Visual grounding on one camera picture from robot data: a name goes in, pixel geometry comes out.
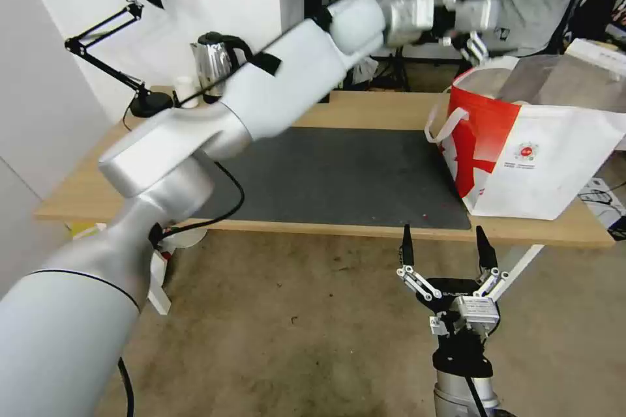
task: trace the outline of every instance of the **shopping bag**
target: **shopping bag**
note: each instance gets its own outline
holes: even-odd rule
[[[430,133],[437,109],[426,126],[472,215],[553,220],[626,135],[622,113],[547,105],[542,90],[558,66],[550,61],[543,77],[526,67],[534,77],[525,82],[514,71],[526,60],[501,57],[460,76],[439,134]],[[541,96],[543,105],[515,101],[509,79],[525,83],[520,95]],[[496,99],[504,89],[508,100]]]

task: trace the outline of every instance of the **electric kettle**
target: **electric kettle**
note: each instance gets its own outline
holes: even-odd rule
[[[246,61],[252,58],[252,51],[243,39],[214,31],[203,34],[198,38],[198,42],[192,42],[190,46],[194,53],[198,81],[202,88],[239,68],[235,49],[243,51]],[[225,83],[220,83],[205,92],[203,95],[205,102],[217,101],[224,92],[224,85]]]

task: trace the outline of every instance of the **black desk lamp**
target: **black desk lamp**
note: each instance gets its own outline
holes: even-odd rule
[[[114,35],[120,29],[123,29],[126,26],[133,24],[135,21],[141,19],[143,5],[137,0],[127,1],[129,2],[128,5],[119,12],[115,13],[113,16],[110,16],[106,20],[96,24],[94,27],[89,28],[84,33],[80,33],[78,36],[66,40],[65,48],[71,53],[80,57],[81,59],[85,59],[90,64],[95,65],[103,72],[118,79],[127,87],[132,88],[135,91],[135,97],[130,103],[130,112],[132,112],[132,114],[137,117],[150,117],[162,111],[163,109],[171,108],[173,106],[173,102],[170,96],[166,93],[153,93],[150,90],[147,90],[143,81],[140,81],[114,69],[113,67],[108,66],[106,63],[90,55],[87,51],[91,46],[98,44],[101,40]],[[163,8],[162,0],[148,0],[148,2],[152,3],[152,5],[158,8]],[[117,26],[110,31],[106,31],[104,33],[95,32],[102,26],[110,23],[111,21],[122,16],[125,13],[129,13],[130,15],[132,15],[132,18],[129,19],[126,23],[121,24],[120,26]]]

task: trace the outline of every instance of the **black mat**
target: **black mat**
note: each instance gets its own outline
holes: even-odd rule
[[[239,192],[202,161],[216,188],[195,217],[214,218]],[[246,192],[236,220],[470,228],[443,157],[419,131],[290,128],[222,163]]]

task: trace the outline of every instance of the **white cup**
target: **white cup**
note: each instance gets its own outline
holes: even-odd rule
[[[198,87],[198,81],[196,78],[190,76],[179,76],[174,80],[174,89],[176,90],[176,95],[178,96],[179,101],[182,101],[186,97],[196,93],[200,88]],[[198,104],[200,104],[200,98],[195,97],[183,104],[182,107],[185,109],[191,109],[196,107]]]

